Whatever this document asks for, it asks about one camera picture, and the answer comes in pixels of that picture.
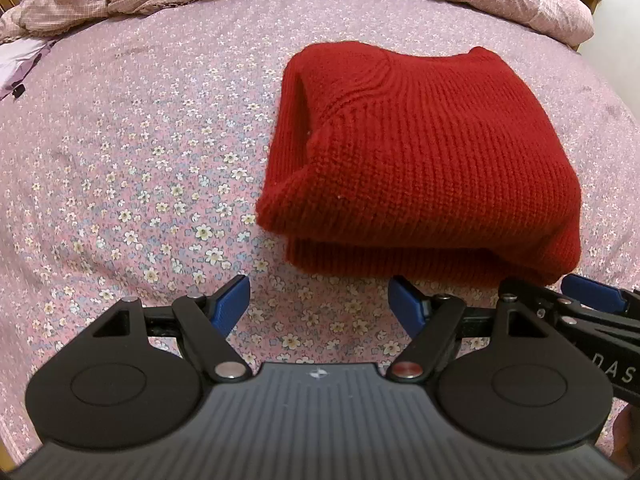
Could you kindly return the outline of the right hand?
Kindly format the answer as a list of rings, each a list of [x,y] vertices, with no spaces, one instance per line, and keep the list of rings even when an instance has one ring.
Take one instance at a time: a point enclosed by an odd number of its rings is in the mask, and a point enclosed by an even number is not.
[[[639,409],[628,404],[613,425],[612,462],[631,472],[639,465],[639,453],[632,452],[631,442],[639,439]]]

